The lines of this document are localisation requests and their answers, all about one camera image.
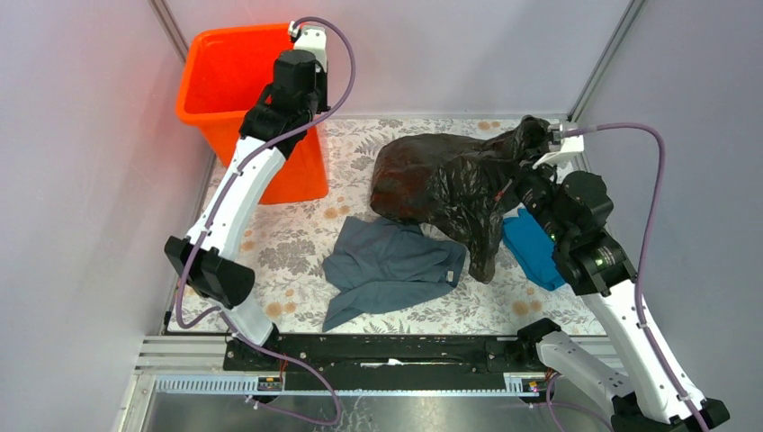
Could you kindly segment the black plastic trash bag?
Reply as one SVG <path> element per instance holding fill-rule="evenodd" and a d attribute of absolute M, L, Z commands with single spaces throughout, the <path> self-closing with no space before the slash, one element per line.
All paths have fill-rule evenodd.
<path fill-rule="evenodd" d="M 463 244 L 470 276 L 487 284 L 495 275 L 503 216 L 518 205 L 508 182 L 522 162 L 548 152 L 549 126 L 527 115 L 490 139 L 451 133 L 396 138 L 377 155 L 369 205 L 386 219 L 433 225 Z"/>

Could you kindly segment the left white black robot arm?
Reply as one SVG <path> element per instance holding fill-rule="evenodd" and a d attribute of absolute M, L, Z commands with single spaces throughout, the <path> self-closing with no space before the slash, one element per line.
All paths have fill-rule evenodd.
<path fill-rule="evenodd" d="M 314 117 L 326 109 L 325 70 L 317 56 L 289 49 L 274 61 L 273 80 L 245 114 L 228 170 L 209 205 L 183 238 L 169 237 L 165 254 L 179 275 L 247 340 L 244 356 L 256 369 L 276 364 L 269 339 L 274 323 L 258 306 L 255 272 L 239 263 L 240 243 L 265 189 L 283 168 Z"/>

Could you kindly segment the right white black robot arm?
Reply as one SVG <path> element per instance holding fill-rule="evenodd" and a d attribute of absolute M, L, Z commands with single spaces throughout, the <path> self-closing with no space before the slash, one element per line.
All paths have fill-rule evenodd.
<path fill-rule="evenodd" d="M 522 166 L 510 190 L 553 243 L 559 274 L 593 311 L 624 369 L 589 354 L 550 319 L 518 330 L 517 362 L 561 374 L 615 431 L 709 431 L 728 421 L 725 404 L 687 377 L 638 299 L 637 272 L 604 228 L 614 205 L 601 176 L 573 172 L 557 184 L 549 166 Z"/>

